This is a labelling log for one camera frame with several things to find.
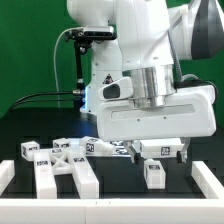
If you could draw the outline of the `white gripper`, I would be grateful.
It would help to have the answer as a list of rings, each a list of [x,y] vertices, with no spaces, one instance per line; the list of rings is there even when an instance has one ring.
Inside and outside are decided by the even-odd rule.
[[[103,141],[124,141],[134,164],[140,154],[132,140],[181,138],[177,162],[185,163],[190,138],[183,137],[211,136],[216,131],[214,101],[214,87],[205,85],[178,89],[163,107],[139,109],[132,100],[104,102],[97,113],[98,135]]]

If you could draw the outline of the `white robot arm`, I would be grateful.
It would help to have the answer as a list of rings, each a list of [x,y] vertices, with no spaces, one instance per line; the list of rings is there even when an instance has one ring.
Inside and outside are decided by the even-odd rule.
[[[224,49],[224,11],[218,0],[67,0],[78,26],[79,50],[93,51],[85,112],[100,139],[122,141],[212,135],[216,88],[182,60],[207,59]]]

